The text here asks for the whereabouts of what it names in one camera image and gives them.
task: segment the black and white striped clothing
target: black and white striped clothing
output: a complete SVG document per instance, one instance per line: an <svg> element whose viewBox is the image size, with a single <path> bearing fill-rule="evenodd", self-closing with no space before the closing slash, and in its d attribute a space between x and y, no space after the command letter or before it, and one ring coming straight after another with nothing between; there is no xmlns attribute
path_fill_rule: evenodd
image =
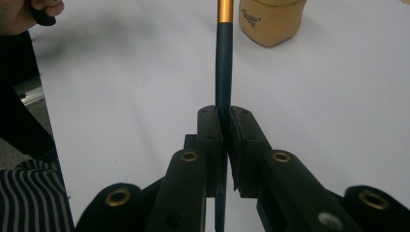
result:
<svg viewBox="0 0 410 232"><path fill-rule="evenodd" d="M0 231L74 231L57 165L30 159L0 171Z"/></svg>

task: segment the tan pouch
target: tan pouch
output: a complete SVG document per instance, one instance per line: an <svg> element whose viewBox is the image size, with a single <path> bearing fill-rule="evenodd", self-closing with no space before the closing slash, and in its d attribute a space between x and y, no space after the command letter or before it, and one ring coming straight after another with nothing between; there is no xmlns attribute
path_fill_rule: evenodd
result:
<svg viewBox="0 0 410 232"><path fill-rule="evenodd" d="M273 46L293 37L307 0L241 0L239 25L251 40Z"/></svg>

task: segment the logo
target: logo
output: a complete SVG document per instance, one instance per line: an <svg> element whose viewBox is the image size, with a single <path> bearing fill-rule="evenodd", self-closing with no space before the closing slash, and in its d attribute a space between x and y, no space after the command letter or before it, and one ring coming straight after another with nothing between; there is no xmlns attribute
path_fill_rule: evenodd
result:
<svg viewBox="0 0 410 232"><path fill-rule="evenodd" d="M248 14L247 10L245 10L245 9L242 9L242 15L250 23L250 26L252 26L252 27L255 27L256 22L260 21L262 19L260 17L255 17L253 15Z"/></svg>

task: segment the table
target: table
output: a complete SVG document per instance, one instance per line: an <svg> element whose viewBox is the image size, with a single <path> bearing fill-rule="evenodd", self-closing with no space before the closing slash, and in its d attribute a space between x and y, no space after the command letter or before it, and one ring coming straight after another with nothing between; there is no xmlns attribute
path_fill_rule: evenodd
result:
<svg viewBox="0 0 410 232"><path fill-rule="evenodd" d="M232 104L327 189L373 186L410 207L409 21L398 0L308 0L296 36L265 48L235 19ZM216 28L216 1L72 0L30 31L74 221L101 189L162 177L196 133ZM228 183L226 231L262 231Z"/></svg>

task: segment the gray carpet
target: gray carpet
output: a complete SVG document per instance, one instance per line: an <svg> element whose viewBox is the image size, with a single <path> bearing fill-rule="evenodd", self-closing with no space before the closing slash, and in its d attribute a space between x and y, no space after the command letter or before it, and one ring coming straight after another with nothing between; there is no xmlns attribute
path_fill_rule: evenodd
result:
<svg viewBox="0 0 410 232"><path fill-rule="evenodd" d="M27 82L21 83L18 86L15 86L15 90L20 95L29 90L39 87L40 84L40 79L34 78L30 79ZM45 100L41 99L39 101L33 102L27 105L27 108L33 114L33 116L40 122L40 124L42 124L42 126L49 133L51 133L51 125L48 118ZM12 147L0 138L0 169L15 169L15 166L21 163L23 160L29 159L29 156L22 155L18 150L16 150L14 147Z"/></svg>

